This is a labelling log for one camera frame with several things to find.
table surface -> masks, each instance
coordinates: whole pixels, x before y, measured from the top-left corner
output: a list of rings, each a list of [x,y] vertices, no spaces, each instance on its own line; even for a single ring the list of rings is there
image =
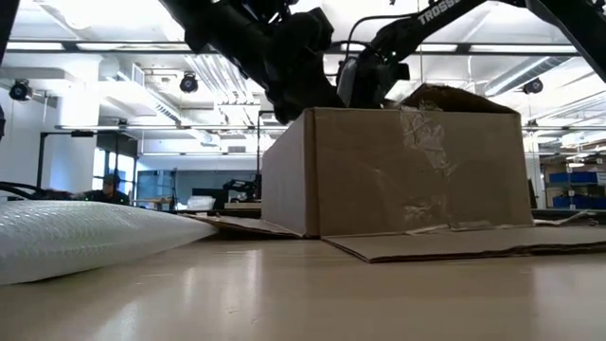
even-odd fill
[[[3,340],[599,340],[606,255],[366,264],[319,241],[196,242],[0,287]]]

bubble wrap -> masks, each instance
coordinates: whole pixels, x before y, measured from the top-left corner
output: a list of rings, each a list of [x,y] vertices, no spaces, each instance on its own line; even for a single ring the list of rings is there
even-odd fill
[[[145,257],[215,232],[209,224],[92,202],[0,203],[0,284],[52,278]]]

box flap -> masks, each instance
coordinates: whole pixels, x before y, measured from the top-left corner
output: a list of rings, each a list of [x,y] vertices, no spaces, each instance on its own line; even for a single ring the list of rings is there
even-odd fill
[[[301,237],[301,235],[297,235],[292,231],[282,228],[276,224],[267,223],[260,219],[235,217],[207,217],[197,216],[193,214],[184,214],[184,216],[201,222],[212,224],[213,226],[221,229],[270,234],[275,236]]]
[[[417,236],[327,237],[324,240],[368,262],[451,260],[586,252],[606,247],[606,229],[518,227]]]

security camera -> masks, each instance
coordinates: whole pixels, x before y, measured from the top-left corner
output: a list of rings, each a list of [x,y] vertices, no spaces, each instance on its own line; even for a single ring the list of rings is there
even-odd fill
[[[543,91],[543,82],[539,79],[529,81],[522,87],[522,92],[529,94],[538,94]]]
[[[10,88],[9,96],[18,101],[28,101],[33,97],[33,90],[29,87],[28,80],[16,80]]]
[[[193,72],[186,72],[183,75],[179,88],[186,94],[190,94],[198,91],[198,81],[196,81],[196,74]]]

person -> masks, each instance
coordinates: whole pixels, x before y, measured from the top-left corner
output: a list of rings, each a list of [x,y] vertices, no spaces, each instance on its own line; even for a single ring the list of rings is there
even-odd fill
[[[125,193],[117,190],[119,184],[118,176],[107,174],[103,177],[103,189],[85,191],[78,194],[76,199],[129,206],[131,199]]]

